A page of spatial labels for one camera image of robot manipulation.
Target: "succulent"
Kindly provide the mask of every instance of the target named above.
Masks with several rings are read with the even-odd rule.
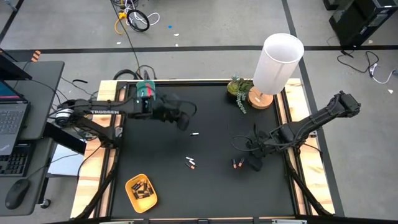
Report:
[[[235,74],[232,76],[232,81],[227,86],[228,92],[233,96],[236,96],[236,104],[244,114],[246,114],[246,109],[243,106],[243,102],[246,101],[247,95],[252,87],[252,80],[239,78]]]

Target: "gray floor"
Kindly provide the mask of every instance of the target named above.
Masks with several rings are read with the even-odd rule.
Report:
[[[113,30],[116,16],[107,0],[85,1],[29,0],[12,23],[1,43],[5,49],[72,49],[129,47],[125,35]],[[333,12],[326,11],[321,0],[288,0],[299,39],[307,46],[328,45],[334,36],[328,24]],[[261,45],[276,32],[289,32],[280,0],[140,0],[139,9],[146,14],[158,12],[160,22],[138,34],[128,29],[136,47]],[[0,16],[7,8],[0,4]],[[369,45],[398,44],[398,13],[395,13],[372,37]],[[330,45],[338,45],[336,38]],[[380,57],[376,78],[384,81],[393,68],[398,68],[398,50],[374,51]],[[251,77],[259,51],[154,52],[138,53],[140,64],[155,68],[158,78],[228,78],[232,74]],[[398,109],[398,77],[380,85],[368,74],[338,63],[339,52],[306,52],[308,76],[320,108],[339,90],[352,93],[362,103],[355,118],[337,119],[325,126],[345,214],[348,217],[398,220],[398,153],[395,138]],[[362,70],[366,68],[364,51],[357,51],[345,62]],[[41,55],[40,60],[63,60],[63,77],[81,78],[88,92],[98,89],[100,80],[112,79],[121,69],[137,68],[130,53]],[[300,78],[297,68],[293,77]],[[68,98],[87,96],[62,81],[59,89]],[[73,200],[74,179],[50,183],[51,199]],[[72,203],[51,210],[36,209],[29,223],[66,220]],[[27,217],[0,218],[2,223],[22,223]]]
[[[12,5],[16,5],[16,0],[10,1]],[[0,30],[6,25],[8,18],[12,13],[12,9],[4,2],[3,0],[0,1]]]

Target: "orange bowl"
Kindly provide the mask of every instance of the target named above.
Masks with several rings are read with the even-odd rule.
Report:
[[[147,186],[148,187],[151,186],[154,193],[151,194],[149,197],[136,199],[134,196],[134,191],[132,189],[132,186],[134,186],[139,181],[143,182],[145,180],[147,182]],[[138,174],[137,176],[128,180],[126,182],[125,189],[127,195],[129,196],[131,205],[137,213],[143,213],[147,211],[148,209],[152,208],[157,202],[157,194],[155,192],[155,188],[145,174]],[[141,185],[141,187],[138,190],[144,190],[144,185]]]

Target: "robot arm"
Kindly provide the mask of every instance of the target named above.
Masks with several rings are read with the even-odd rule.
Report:
[[[125,101],[68,100],[58,106],[55,122],[62,128],[76,127],[98,136],[105,147],[117,147],[113,127],[102,127],[85,116],[88,114],[125,114],[131,119],[156,119],[176,122],[178,129],[188,128],[190,117],[180,110],[181,101],[168,100],[154,95],[130,97]]]
[[[326,107],[301,121],[283,124],[268,134],[254,130],[255,137],[246,143],[247,148],[252,149],[248,162],[254,170],[260,171],[263,157],[290,147],[300,147],[311,132],[335,118],[351,118],[357,115],[360,107],[361,104],[351,94],[340,91]]]

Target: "wooden table frame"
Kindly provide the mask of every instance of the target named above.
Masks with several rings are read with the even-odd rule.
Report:
[[[227,79],[211,79],[208,81],[226,81]],[[133,82],[134,80],[123,80],[119,82]],[[206,80],[156,80],[157,82],[189,82],[189,81],[206,81]],[[118,81],[102,81],[99,87],[97,100],[115,100],[117,94]],[[124,90],[120,92],[119,100],[123,99]],[[291,121],[298,121],[309,115],[308,107],[305,100],[305,95],[303,91],[303,86],[300,79],[291,78],[285,86],[285,95],[279,93],[277,95],[278,105],[281,115],[281,120],[283,123]],[[287,100],[288,106],[284,104],[284,99]],[[121,118],[120,116],[115,116],[111,120],[111,115],[95,115],[93,121],[97,122],[102,126],[109,126],[113,121],[114,125],[119,125]],[[318,142],[316,138],[308,138],[306,144],[309,144],[315,148],[318,148]],[[98,140],[90,141],[86,146],[85,158],[93,153],[95,149],[100,145]],[[325,170],[323,167],[323,161],[320,157],[320,153],[309,146],[303,145],[301,148],[300,159],[296,160],[295,155],[292,150],[289,151],[290,160],[293,166],[298,170],[299,174],[302,174],[307,187],[310,189],[311,193],[314,194],[315,198],[322,204],[322,206],[328,210],[330,213],[335,212],[333,202],[331,199],[330,189],[326,179]],[[109,172],[111,165],[113,163],[113,158],[115,155],[115,150],[112,149],[108,152],[104,148],[100,148],[95,154],[93,154],[90,159],[88,159],[85,164],[81,167],[80,178],[78,181],[78,186],[76,189],[75,200],[73,203],[73,208],[71,212],[71,218],[76,217],[80,214],[86,205],[90,202],[95,192],[97,191],[100,183],[101,173],[105,172],[105,167],[107,173]],[[303,197],[300,188],[295,184],[295,194],[299,207],[299,214],[305,215],[306,211],[312,210],[312,214],[315,215],[314,209],[308,204],[305,197]],[[96,212],[98,217],[105,217],[107,215],[107,207],[109,205],[109,186],[106,189],[102,201],[101,207]]]

